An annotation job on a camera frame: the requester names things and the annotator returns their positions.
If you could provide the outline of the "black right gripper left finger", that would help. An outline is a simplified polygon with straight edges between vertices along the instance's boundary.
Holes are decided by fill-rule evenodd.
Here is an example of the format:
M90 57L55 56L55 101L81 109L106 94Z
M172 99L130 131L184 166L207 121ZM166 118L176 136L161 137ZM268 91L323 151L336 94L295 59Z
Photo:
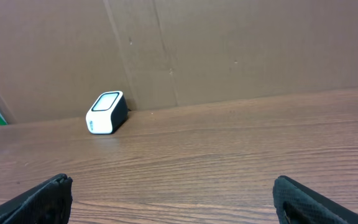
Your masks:
M73 179L57 174L0 205L0 224L67 224Z

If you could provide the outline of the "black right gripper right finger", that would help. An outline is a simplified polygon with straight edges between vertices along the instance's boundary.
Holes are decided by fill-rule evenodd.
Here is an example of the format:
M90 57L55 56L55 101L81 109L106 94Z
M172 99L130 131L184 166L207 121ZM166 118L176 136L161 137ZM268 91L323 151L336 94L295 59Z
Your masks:
M280 224L358 224L358 214L299 182L281 175L273 185Z

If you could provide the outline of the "white black barcode scanner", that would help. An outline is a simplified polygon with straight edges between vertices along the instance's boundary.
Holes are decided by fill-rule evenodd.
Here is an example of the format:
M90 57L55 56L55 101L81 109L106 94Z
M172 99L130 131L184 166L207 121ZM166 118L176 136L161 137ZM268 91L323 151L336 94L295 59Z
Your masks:
M102 93L86 114L91 134L112 134L128 117L128 107L122 91Z

